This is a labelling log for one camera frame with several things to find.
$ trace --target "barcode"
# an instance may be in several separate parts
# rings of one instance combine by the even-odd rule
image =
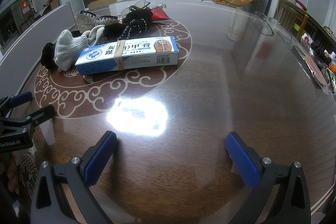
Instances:
[[[170,63],[170,57],[157,57],[156,58],[157,64],[169,64]]]

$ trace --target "red chinese decoration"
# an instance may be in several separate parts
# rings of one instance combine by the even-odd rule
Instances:
[[[21,6],[21,10],[22,10],[22,13],[23,13],[24,16],[25,16],[26,14],[29,14],[29,12],[30,12],[30,8],[29,8],[29,4],[28,4],[28,1],[27,1],[27,0],[21,2],[21,3],[20,3],[20,6]]]

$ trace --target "glossy table surface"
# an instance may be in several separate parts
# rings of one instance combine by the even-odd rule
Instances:
[[[302,164],[312,219],[320,220],[335,179],[336,103],[302,69],[294,38],[276,25],[271,36],[265,22],[237,9],[165,2],[172,20],[155,23],[149,36],[175,37],[177,66],[110,72],[90,83],[74,69],[36,67],[22,90],[35,100],[12,116],[56,108],[53,131],[34,134],[37,169],[43,160],[81,156],[112,130],[117,150],[90,189],[114,223],[228,223],[251,192],[224,146],[236,131],[261,157]],[[129,4],[96,13],[117,15]]]

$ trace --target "nail cream box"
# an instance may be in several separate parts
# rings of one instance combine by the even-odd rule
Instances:
[[[117,70],[114,53],[117,42],[85,48],[76,61],[80,75]],[[179,50],[174,37],[148,37],[125,41],[122,60],[125,69],[177,65]]]

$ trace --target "screw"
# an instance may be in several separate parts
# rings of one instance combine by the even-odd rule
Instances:
[[[300,168],[301,167],[301,163],[299,163],[298,161],[295,161],[294,165],[295,165],[296,168]]]
[[[79,163],[79,160],[80,160],[79,157],[73,157],[73,158],[71,159],[71,162],[72,162],[73,164],[76,164],[76,163]]]
[[[46,168],[49,165],[48,161],[44,161],[41,163],[41,167]]]
[[[262,161],[264,162],[264,164],[270,164],[272,162],[271,159],[267,157],[263,158]]]

